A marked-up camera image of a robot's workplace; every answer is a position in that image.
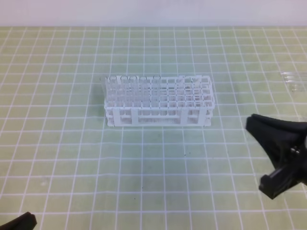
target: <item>grid square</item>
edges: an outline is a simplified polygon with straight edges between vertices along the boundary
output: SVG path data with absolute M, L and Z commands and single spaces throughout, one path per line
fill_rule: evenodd
M 92 219 L 92 229 L 100 230 L 104 226 L 105 230 L 115 229 L 115 213 L 94 213 Z
M 32 163 L 29 161 L 13 161 L 9 176 L 24 176 L 30 173 Z
M 93 206 L 94 195 L 72 195 L 70 211 L 71 212 L 82 212 L 91 211 Z
M 184 141 L 186 143 L 203 143 L 201 130 L 184 130 Z
M 139 192 L 141 190 L 140 176 L 121 176 L 119 190 L 121 192 Z
M 190 228 L 189 213 L 168 213 L 168 230 L 186 230 Z
M 141 143 L 142 132 L 141 131 L 125 131 L 123 132 L 123 143 Z
M 257 193 L 237 194 L 240 210 L 261 210 L 261 201 Z
M 187 160 L 187 172 L 191 174 L 208 173 L 207 160 L 205 159 Z
M 90 214 L 69 214 L 67 230 L 83 230 L 90 226 Z
M 256 191 L 257 184 L 254 176 L 251 175 L 235 175 L 234 184 L 236 191 Z
M 164 154 L 165 157 L 169 158 L 177 158 L 177 157 L 184 157 L 184 146 L 182 144 L 172 144 L 167 145 L 164 144 Z
M 140 228 L 140 215 L 137 213 L 119 213 L 118 230 L 135 230 Z
M 209 193 L 190 194 L 192 211 L 213 211 L 212 195 Z
M 224 143 L 221 130 L 204 130 L 203 134 L 206 143 Z
M 51 214 L 44 216 L 44 222 L 42 225 L 43 229 L 52 230 L 52 229 L 61 229 L 65 227 L 66 223 L 66 214 Z
M 73 177 L 55 177 L 51 180 L 51 193 L 70 193 L 72 189 Z
M 163 174 L 163 161 L 143 160 L 143 174 Z
M 142 156 L 142 147 L 140 145 L 125 145 L 122 147 L 122 157 L 140 158 Z
M 210 173 L 230 173 L 228 160 L 208 159 Z
M 214 206 L 216 210 L 237 210 L 236 196 L 231 193 L 213 194 Z
M 286 230 L 292 228 L 287 211 L 267 212 L 265 215 L 270 229 Z
M 230 175 L 211 175 L 213 191 L 233 191 L 233 183 Z
M 52 174 L 54 161 L 35 161 L 31 175 L 48 176 Z
M 46 195 L 26 195 L 22 206 L 22 212 L 43 212 L 45 207 Z
M 207 229 L 216 229 L 213 213 L 192 213 L 192 227 L 194 230 L 202 230 L 203 226 Z
M 166 191 L 186 191 L 187 179 L 185 176 L 165 176 Z
M 57 161 L 56 168 L 54 170 L 54 174 L 55 175 L 74 175 L 76 166 L 77 166 L 76 161 Z
M 22 198 L 22 195 L 2 195 L 0 199 L 0 212 L 19 212 Z
M 185 145 L 184 148 L 185 148 L 185 153 L 188 157 L 198 158 L 206 156 L 206 151 L 203 144 Z
M 26 187 L 27 179 L 25 178 L 8 178 L 4 189 L 3 193 L 5 194 L 18 194 L 18 193 L 23 193 Z
M 247 230 L 265 229 L 266 223 L 262 213 L 241 213 L 243 228 Z
M 70 195 L 49 195 L 46 212 L 67 212 Z
M 143 213 L 142 229 L 165 230 L 165 215 L 160 213 Z
M 188 195 L 182 193 L 166 194 L 166 209 L 168 211 L 186 211 L 189 209 Z
M 108 192 L 117 191 L 118 189 L 118 176 L 117 175 L 103 175 L 98 177 L 97 191 Z
M 119 211 L 140 211 L 141 195 L 140 194 L 120 194 L 118 202 Z
M 141 174 L 141 160 L 121 160 L 121 174 Z
M 95 211 L 116 210 L 116 200 L 117 200 L 116 194 L 110 194 L 110 193 L 96 194 L 94 210 Z
M 190 191 L 210 191 L 210 180 L 207 175 L 188 175 Z
M 0 176 L 6 176 L 10 167 L 9 162 L 0 161 Z
M 73 191 L 76 193 L 90 193 L 95 191 L 96 177 L 77 177 Z
M 206 144 L 206 154 L 208 158 L 227 157 L 229 150 L 224 144 Z
M 162 192 L 164 191 L 164 177 L 163 176 L 143 176 L 144 192 Z
M 162 143 L 162 131 L 148 130 L 143 132 L 144 143 Z
M 240 229 L 240 217 L 238 213 L 220 212 L 216 214 L 219 230 Z
M 103 142 L 120 143 L 121 135 L 122 135 L 121 131 L 105 130 L 103 134 Z
M 249 159 L 231 159 L 232 172 L 236 174 L 253 173 Z
M 119 173 L 119 160 L 108 158 L 100 160 L 99 173 Z
M 120 145 L 103 143 L 101 145 L 101 156 L 102 157 L 119 157 L 120 156 Z
M 182 143 L 183 136 L 181 130 L 165 130 L 164 143 Z
M 184 160 L 165 160 L 166 174 L 178 174 L 185 172 L 186 172 L 186 166 Z

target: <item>black clamp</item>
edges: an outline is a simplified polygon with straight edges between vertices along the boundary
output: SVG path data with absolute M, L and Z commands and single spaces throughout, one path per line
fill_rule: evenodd
M 246 130 L 268 154 L 275 171 L 260 179 L 259 189 L 274 199 L 302 182 L 307 185 L 307 122 L 282 121 L 252 114 Z
M 26 212 L 16 219 L 1 225 L 0 230 L 33 230 L 36 224 L 35 215 Z

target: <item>green grid mat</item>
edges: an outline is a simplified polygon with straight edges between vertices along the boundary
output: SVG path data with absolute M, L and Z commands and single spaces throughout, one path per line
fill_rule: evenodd
M 0 224 L 39 230 L 305 230 L 302 185 L 270 200 L 273 170 L 244 130 L 306 116 L 307 27 L 0 27 Z M 212 126 L 111 128 L 102 75 L 209 75 Z

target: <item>white grid line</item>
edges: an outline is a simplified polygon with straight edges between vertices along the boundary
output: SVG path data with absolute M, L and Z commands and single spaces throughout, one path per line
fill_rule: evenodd
M 205 37 L 205 41 L 207 43 L 207 38 L 206 38 L 205 31 L 203 31 L 203 34 L 204 34 L 204 37 Z M 210 69 L 212 71 L 210 58 L 209 58 L 209 66 L 210 66 Z M 204 149 L 205 149 L 205 152 L 206 152 L 206 157 L 208 157 L 208 151 L 207 151 L 207 145 L 206 145 L 206 139 L 205 139 L 204 132 L 202 132 L 202 139 L 203 139 L 203 142 L 204 142 L 203 145 L 204 145 Z M 211 199 L 212 199 L 212 206 L 213 206 L 213 213 L 214 213 L 215 229 L 219 230 L 218 222 L 217 222 L 217 218 L 216 218 L 216 209 L 215 209 L 215 203 L 214 203 L 214 196 L 213 196 L 213 188 L 212 188 L 212 182 L 211 182 L 211 174 L 210 174 L 209 162 L 206 161 L 206 163 L 207 163 L 208 175 L 209 175 L 209 185 L 210 185 L 210 192 L 211 192 Z
M 61 60 L 63 60 L 64 58 L 64 52 L 65 52 L 65 48 L 64 48 L 64 51 L 63 51 L 63 54 L 62 54 L 62 57 L 61 57 Z M 58 70 L 58 73 L 57 73 L 57 77 L 56 77 L 56 80 L 55 80 L 55 84 L 54 84 L 54 87 L 53 87 L 53 92 L 55 91 L 55 88 L 56 88 L 56 82 L 58 81 L 59 79 L 59 70 Z M 52 185 L 52 179 L 53 179 L 53 176 L 54 176 L 54 172 L 55 172 L 55 169 L 56 169 L 56 160 L 59 156 L 59 149 L 60 149 L 60 146 L 61 146 L 61 140 L 63 138 L 63 130 L 64 130 L 64 127 L 65 127 L 65 122 L 66 122 L 66 117 L 67 117 L 67 114 L 68 114 L 68 107 L 66 109 L 66 114 L 65 114 L 65 118 L 64 118 L 64 123 L 63 123 L 63 128 L 62 128 L 62 132 L 61 132 L 61 136 L 60 136 L 60 139 L 59 139 L 59 143 L 57 144 L 57 153 L 56 153 L 56 156 L 55 156 L 55 162 L 53 164 L 53 168 L 52 168 L 52 174 L 51 174 L 51 178 L 50 178 L 50 182 L 49 182 L 49 187 L 48 187 L 48 192 L 47 192 L 47 197 L 46 197 L 46 201 L 45 201 L 45 205 L 44 205 L 44 211 L 43 211 L 43 216 L 42 216 L 42 219 L 41 219 L 41 224 L 39 226 L 39 229 L 42 230 L 42 227 L 43 227 L 43 223 L 44 223 L 44 218 L 45 218 L 45 212 L 46 212 L 46 208 L 47 208 L 47 204 L 48 204 L 48 198 L 49 198 L 49 193 L 50 193 L 50 189 L 51 189 L 51 185 Z
M 177 59 L 177 55 L 176 55 L 176 63 L 177 63 L 177 71 L 179 70 L 178 69 L 178 59 Z M 185 143 L 184 141 L 184 132 L 183 130 L 181 131 L 182 133 L 182 142 Z M 186 156 L 186 148 L 183 148 L 183 153 L 184 153 L 184 156 Z M 191 213 L 191 202 L 190 202 L 190 190 L 189 190 L 189 181 L 188 181 L 188 167 L 187 167 L 187 160 L 184 159 L 184 164 L 185 164 L 185 170 L 186 170 L 186 183 L 187 183 L 187 194 L 188 194 L 188 206 L 189 206 L 189 221 L 190 221 L 190 230 L 193 230 L 193 225 L 192 225 L 192 213 Z
M 131 29 L 129 29 L 129 45 L 130 45 L 130 32 Z M 145 52 L 145 34 L 146 34 L 146 27 L 144 27 L 144 52 Z M 127 76 L 128 76 L 128 66 L 129 66 L 129 56 L 127 58 Z M 143 57 L 143 76 L 145 76 L 145 56 Z M 140 214 L 140 230 L 142 230 L 142 226 L 143 226 L 143 215 L 142 215 L 142 211 L 143 211 L 143 151 L 144 151 L 144 127 L 142 127 L 142 149 L 141 149 L 141 201 L 140 201 L 140 210 L 141 210 L 141 214 Z
M 258 191 L 236 191 L 238 194 L 258 194 Z M 119 192 L 119 194 L 134 194 L 134 195 L 140 195 L 142 192 Z M 143 192 L 144 194 L 164 194 L 163 191 L 152 191 L 152 192 Z M 211 194 L 211 191 L 207 190 L 199 190 L 199 191 L 191 191 L 191 194 Z M 215 194 L 234 194 L 235 191 L 214 191 Z M 293 194 L 302 194 L 304 192 L 302 191 L 292 191 Z M 49 193 L 50 195 L 57 195 L 57 196 L 66 196 L 70 195 L 71 193 Z M 73 195 L 94 195 L 95 192 L 76 192 L 72 193 Z M 96 194 L 117 194 L 117 192 L 114 191 L 97 191 Z M 187 194 L 186 191 L 166 191 L 166 194 Z M 27 193 L 27 196 L 46 196 L 47 193 Z M 3 196 L 23 196 L 22 193 L 15 193 L 15 194 L 3 194 Z M 307 208 L 297 208 L 299 210 L 307 210 Z
M 307 209 L 297 209 L 297 208 L 292 208 L 290 209 L 290 211 L 306 211 Z M 265 210 L 265 212 L 269 213 L 269 212 L 283 212 L 284 209 L 267 209 Z M 192 210 L 192 213 L 212 213 L 211 210 Z M 216 210 L 216 213 L 260 213 L 262 212 L 262 210 Z M 42 212 L 31 212 L 34 215 L 42 215 Z M 91 214 L 91 211 L 84 211 L 84 212 L 70 212 L 69 214 Z M 99 211 L 94 211 L 94 213 L 114 213 L 116 214 L 116 211 L 113 210 L 99 210 Z M 137 213 L 140 214 L 140 211 L 118 211 L 118 213 Z M 161 213 L 161 211 L 142 211 L 142 213 Z M 188 210 L 172 210 L 172 211 L 166 211 L 166 213 L 186 213 L 188 214 L 189 211 Z M 45 214 L 47 215 L 67 215 L 67 212 L 46 212 Z M 0 213 L 0 215 L 18 215 L 18 213 Z
M 250 35 L 250 37 L 251 37 L 251 39 L 252 39 L 252 41 L 253 41 L 253 37 L 252 37 L 250 31 L 248 31 L 248 33 L 249 33 L 249 35 Z M 276 106 L 276 104 L 275 104 L 275 101 L 274 101 L 274 98 L 273 98 L 273 96 L 272 96 L 272 93 L 271 93 L 271 90 L 270 90 L 270 87 L 269 87 L 268 82 L 267 82 L 267 86 L 268 86 L 269 92 L 270 92 L 270 94 L 271 94 L 271 99 L 272 99 L 273 104 L 274 104 L 274 106 L 275 106 L 275 108 L 276 108 L 277 114 L 280 116 L 279 110 L 278 110 L 278 108 L 277 108 L 277 106 Z M 287 201 L 286 201 L 285 197 L 284 197 L 284 203 L 285 203 L 285 205 L 286 205 L 286 207 L 287 207 L 287 209 L 288 209 L 288 204 L 287 204 Z M 294 229 L 294 224 L 293 224 L 293 221 L 292 221 L 291 214 L 290 214 L 289 211 L 287 211 L 287 212 L 288 212 L 288 216 L 289 216 L 289 218 L 290 218 L 290 222 L 291 222 L 291 225 L 292 225 L 292 229 Z
M 35 40 L 36 42 L 37 42 L 37 40 L 38 40 L 38 35 L 39 35 L 39 33 L 40 33 L 40 31 L 39 31 L 38 34 L 37 34 L 37 37 L 36 37 L 36 40 Z M 34 50 L 34 47 L 35 47 L 35 44 L 33 45 L 32 49 L 31 49 L 31 53 L 30 53 L 30 55 L 29 55 L 29 57 L 28 57 L 28 63 L 27 63 L 27 65 L 26 65 L 25 68 L 24 68 L 24 73 L 25 73 L 25 70 L 26 70 L 26 68 L 27 68 L 27 66 L 28 66 L 28 64 L 29 64 L 29 60 L 30 60 L 31 54 L 32 54 L 32 52 L 33 52 L 33 50 Z M 24 77 L 24 76 L 22 76 L 22 78 L 20 79 L 20 82 L 19 82 L 19 85 L 18 85 L 18 87 L 17 87 L 17 90 L 20 88 L 20 86 L 21 86 L 21 84 L 22 84 L 23 77 Z M 33 102 L 34 95 L 35 95 L 35 92 L 34 92 L 34 94 L 32 95 L 30 104 L 32 104 L 32 102 Z M 10 106 L 10 108 L 9 108 L 7 117 L 8 117 L 8 115 L 9 115 L 11 109 L 13 108 L 13 102 L 14 102 L 15 98 L 16 98 L 16 95 L 14 95 L 14 97 L 13 97 L 12 104 L 11 104 L 11 106 Z M 25 117 L 28 117 L 29 112 L 30 112 L 30 108 L 28 108 L 27 114 L 26 114 Z M 17 147 L 18 147 L 18 144 L 19 144 L 19 142 L 20 142 L 20 139 L 21 139 L 21 136 L 22 136 L 22 133 L 23 133 L 23 130 L 24 130 L 25 121 L 26 121 L 26 120 L 24 120 L 24 122 L 23 122 L 23 127 L 22 127 L 22 129 L 21 129 L 21 131 L 20 131 L 20 134 L 19 134 L 19 136 L 18 136 L 18 140 L 17 140 L 16 146 L 15 146 L 15 150 L 14 150 L 14 153 L 13 153 L 13 156 L 12 156 L 12 160 L 13 160 L 14 157 L 15 157 L 15 154 L 16 154 L 16 151 L 17 151 Z M 3 124 L 3 127 L 2 127 L 1 132 L 0 132 L 0 137 L 2 136 L 3 129 L 4 129 L 4 126 L 5 126 L 6 122 L 7 122 L 7 119 L 4 120 L 4 124 Z M 10 162 L 10 165 L 9 165 L 9 168 L 8 168 L 8 171 L 7 171 L 6 176 L 8 176 L 9 173 L 10 173 L 10 170 L 11 170 L 11 167 L 12 167 L 12 160 L 11 160 L 11 162 Z M 2 187 L 2 189 L 1 189 L 0 199 L 1 199 L 1 197 L 2 197 L 2 193 L 3 193 L 3 191 L 4 191 L 4 187 L 5 187 L 5 185 L 6 185 L 6 182 L 7 182 L 7 178 L 4 180 L 3 187 Z
M 254 101 L 256 101 L 255 99 L 255 95 L 254 95 L 254 92 L 252 90 L 252 87 L 251 87 L 251 83 L 250 83 L 250 80 L 248 78 L 248 85 L 250 87 L 250 91 L 251 91 L 251 94 L 253 96 L 253 99 Z M 245 139 L 245 142 L 247 142 L 247 137 L 246 137 L 246 132 L 244 133 L 244 139 Z M 254 178 L 255 178 L 255 184 L 258 185 L 258 182 L 257 182 L 257 178 L 256 178 L 256 173 L 255 173 L 255 169 L 254 169 L 254 165 L 253 165 L 253 161 L 252 161 L 252 157 L 251 157 L 251 154 L 250 154 L 250 148 L 249 148 L 249 145 L 247 145 L 247 148 L 248 148 L 248 156 L 249 156 L 249 162 L 250 162 L 250 165 L 251 165 L 251 168 L 252 168 L 252 171 L 253 171 L 253 174 L 254 174 Z M 258 192 L 258 197 L 260 199 L 260 203 L 261 203 L 261 208 L 262 208 L 262 211 L 263 211 L 263 217 L 264 217 L 264 221 L 265 221 L 265 224 L 266 224 L 266 227 L 267 227 L 267 230 L 269 230 L 269 224 L 268 224 L 268 220 L 266 218 L 266 215 L 264 213 L 264 206 L 263 206 L 263 201 L 262 201 L 262 197 L 261 197 L 261 194 Z
M 223 43 L 222 41 L 222 37 L 221 37 L 221 31 L 219 31 L 219 34 L 220 34 L 220 40 L 221 40 L 221 43 Z M 232 92 L 234 92 L 234 86 L 233 86 L 233 83 L 230 79 L 230 74 L 228 75 L 229 77 L 229 80 L 230 80 L 230 85 L 231 85 L 231 88 L 232 88 Z M 238 112 L 238 115 L 240 114 L 240 110 L 237 106 L 237 103 L 236 103 L 236 109 L 237 109 L 237 112 Z M 225 138 L 225 132 L 224 132 L 224 125 L 223 125 L 223 121 L 221 121 L 221 126 L 222 126 L 222 134 L 223 134 L 223 139 L 224 139 L 224 142 L 225 142 L 225 150 L 226 150 L 226 153 L 227 153 L 227 158 L 228 158 L 228 164 L 229 164 L 229 168 L 230 168 L 230 173 L 232 173 L 232 168 L 231 168 L 231 162 L 230 162 L 230 158 L 229 158 L 229 154 L 228 154 L 228 151 L 227 151 L 227 144 L 226 144 L 226 138 Z M 234 190 L 236 190 L 236 186 L 235 186 L 235 181 L 234 181 L 234 177 L 231 176 L 231 180 L 232 180 L 232 185 L 234 187 Z M 238 197 L 237 197 L 237 194 L 235 193 L 235 197 L 236 197 L 236 205 L 237 205 L 237 209 L 240 210 L 240 206 L 239 206 L 239 201 L 238 201 Z M 240 218 L 240 224 L 241 224 L 241 229 L 243 229 L 243 221 L 242 221 L 242 217 L 241 217 L 241 213 L 239 212 L 239 218 Z
M 84 42 L 84 37 L 85 37 L 85 31 L 83 32 L 82 45 L 83 45 L 83 42 Z M 81 49 L 80 49 L 79 56 L 78 56 L 78 63 L 80 61 L 80 57 L 81 57 Z M 76 75 L 77 75 L 77 72 L 78 72 L 78 67 L 79 66 L 77 65 L 72 85 L 74 84 L 74 82 L 76 80 Z M 69 204 L 68 204 L 68 213 L 67 213 L 67 217 L 66 217 L 65 229 L 67 229 L 68 222 L 69 222 L 69 213 L 71 211 L 71 203 L 72 203 L 72 197 L 73 197 L 72 193 L 73 193 L 75 182 L 76 182 L 76 174 L 77 174 L 77 171 L 78 171 L 79 158 L 80 158 L 80 153 L 81 153 L 81 145 L 82 145 L 82 140 L 83 140 L 83 134 L 84 134 L 84 127 L 85 127 L 85 122 L 86 122 L 86 114 L 87 114 L 87 110 L 88 110 L 88 104 L 90 102 L 90 96 L 91 96 L 91 94 L 89 93 L 88 94 L 88 98 L 87 98 L 87 106 L 86 106 L 86 110 L 85 110 L 84 121 L 83 121 L 83 131 L 81 132 L 81 137 L 80 137 L 77 163 L 76 163 L 76 166 L 75 166 L 75 173 L 74 173 L 74 178 L 73 178 L 73 181 L 72 181 L 71 196 L 70 196 L 70 200 L 69 200 Z
M 161 48 L 159 49 L 160 54 L 160 75 L 162 75 L 162 65 L 161 65 Z M 165 179 L 165 144 L 164 144 L 164 127 L 162 127 L 162 157 L 163 157 L 163 199 L 164 199 L 164 219 L 165 219 L 165 230 L 167 230 L 167 208 L 166 208 L 166 179 Z
M 49 50 L 50 50 L 51 42 L 52 42 L 52 39 L 51 39 L 50 44 L 49 44 L 49 47 L 48 47 L 48 52 L 49 52 Z M 36 92 L 36 90 L 37 90 L 38 83 L 39 83 L 39 80 L 37 81 L 37 84 L 36 84 L 36 86 L 35 86 L 35 92 Z M 31 99 L 31 103 L 30 103 L 30 104 L 33 103 L 32 101 L 33 101 L 33 99 L 34 99 L 34 95 L 35 95 L 35 93 L 33 94 L 33 97 L 32 97 L 32 99 Z M 40 141 L 41 141 L 41 139 L 42 139 L 42 136 L 43 136 L 43 130 L 44 130 L 44 127 L 45 127 L 45 125 L 46 125 L 46 120 L 47 120 L 47 119 L 45 118 L 45 119 L 44 119 L 44 123 L 43 123 L 42 130 L 41 130 L 40 135 L 39 135 L 39 140 L 38 140 L 39 143 L 40 143 Z M 35 150 L 33 159 L 36 159 L 37 152 L 38 152 L 38 146 L 36 147 L 36 150 Z M 20 214 L 22 213 L 22 207 L 23 207 L 23 204 L 24 204 L 24 198 L 25 198 L 25 194 L 26 194 L 26 191 L 27 191 L 27 189 L 28 189 L 28 186 L 29 186 L 30 176 L 32 175 L 32 171 L 33 171 L 33 168 L 34 168 L 34 162 L 35 162 L 35 161 L 33 161 L 32 164 L 31 164 L 31 169 L 30 169 L 29 176 L 28 176 L 28 179 L 27 179 L 27 184 L 26 184 L 25 189 L 24 189 L 24 195 L 23 195 L 23 199 L 22 199 L 22 201 L 21 201 L 21 205 L 20 205 L 20 209 L 19 209 L 19 213 L 20 213 Z
M 114 30 L 114 37 L 113 37 L 113 45 L 115 43 L 115 36 L 116 36 L 116 30 Z M 114 47 L 112 47 L 112 53 L 111 53 L 111 60 L 113 58 L 113 51 L 114 51 Z M 118 206 L 119 206 L 119 188 L 120 188 L 120 174 L 121 174 L 121 158 L 123 156 L 123 139 L 124 139 L 124 128 L 121 128 L 121 141 L 120 141 L 120 159 L 119 159 L 119 170 L 118 170 L 118 187 L 117 187 L 117 195 L 116 195 L 116 215 L 115 215 L 115 229 L 117 230 L 117 223 L 118 223 Z
M 98 38 L 100 38 L 100 36 L 101 36 L 101 30 L 99 29 Z M 96 62 L 96 58 L 97 58 L 97 50 L 98 50 L 98 43 L 97 43 L 96 54 L 95 54 L 95 62 Z M 102 143 L 103 143 L 103 138 L 104 138 L 105 119 L 103 119 L 102 122 L 103 122 L 103 126 L 102 126 L 102 131 L 101 131 L 101 141 L 100 141 L 100 148 L 99 148 L 99 159 L 101 158 L 101 154 L 102 154 Z M 99 176 L 98 176 L 99 175 L 99 170 L 100 170 L 100 161 L 98 161 L 98 167 L 97 167 L 95 191 L 94 191 L 92 213 L 91 213 L 91 220 L 90 220 L 90 227 L 89 227 L 90 230 L 92 229 L 93 214 L 94 214 L 94 211 L 95 211 L 96 195 L 97 195 L 97 188 L 98 188 L 98 178 L 99 178 Z

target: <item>test tube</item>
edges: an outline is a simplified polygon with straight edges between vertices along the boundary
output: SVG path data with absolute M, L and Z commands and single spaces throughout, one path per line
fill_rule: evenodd
M 142 98 L 149 98 L 148 80 L 146 76 L 140 77 L 140 89 Z
M 161 76 L 154 75 L 152 80 L 152 96 L 160 96 L 160 88 L 161 88 Z
M 184 78 L 180 76 L 176 79 L 177 94 L 184 95 Z
M 134 101 L 137 101 L 139 97 L 138 77 L 131 76 L 129 80 L 130 80 L 131 96 Z
M 122 89 L 122 99 L 126 102 L 126 98 L 130 95 L 129 93 L 129 79 L 127 76 L 120 77 L 121 89 Z
M 110 99 L 116 99 L 116 95 L 117 95 L 117 80 L 116 80 L 116 76 L 110 76 L 109 77 L 109 94 L 108 97 Z

